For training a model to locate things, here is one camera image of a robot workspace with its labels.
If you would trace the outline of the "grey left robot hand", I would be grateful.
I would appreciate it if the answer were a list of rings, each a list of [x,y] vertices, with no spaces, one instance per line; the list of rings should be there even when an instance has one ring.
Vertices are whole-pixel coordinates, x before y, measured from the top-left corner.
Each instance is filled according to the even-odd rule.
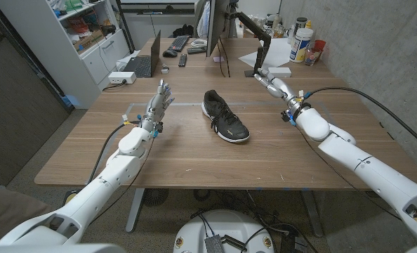
[[[174,101],[174,98],[169,98],[171,95],[171,88],[168,83],[160,79],[157,88],[157,93],[149,100],[145,107],[145,114],[141,120],[141,128],[149,132],[161,133],[163,130],[163,122],[165,111],[167,107]]]

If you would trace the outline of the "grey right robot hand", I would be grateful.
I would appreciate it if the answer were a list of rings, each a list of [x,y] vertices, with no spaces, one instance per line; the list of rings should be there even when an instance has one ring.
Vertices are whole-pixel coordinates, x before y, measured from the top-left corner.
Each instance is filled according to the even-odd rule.
[[[267,70],[258,68],[257,73],[253,76],[267,89],[272,97],[280,98],[286,103],[287,109],[283,112],[283,118],[293,125],[296,124],[297,118],[304,110],[311,108],[308,103],[304,103],[304,98],[298,96],[286,82],[274,77]]]

